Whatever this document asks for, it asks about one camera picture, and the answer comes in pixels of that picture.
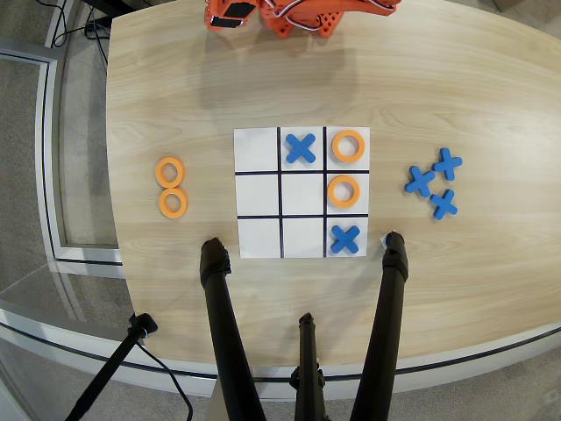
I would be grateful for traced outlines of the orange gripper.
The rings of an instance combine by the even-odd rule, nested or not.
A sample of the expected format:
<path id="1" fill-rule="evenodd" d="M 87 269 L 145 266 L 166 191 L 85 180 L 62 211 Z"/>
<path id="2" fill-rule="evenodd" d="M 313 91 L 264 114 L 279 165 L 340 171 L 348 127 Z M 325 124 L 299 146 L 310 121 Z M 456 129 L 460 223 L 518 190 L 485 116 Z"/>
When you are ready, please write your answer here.
<path id="1" fill-rule="evenodd" d="M 258 7 L 259 2 L 256 0 L 208 0 L 205 24 L 209 30 L 244 26 Z"/>

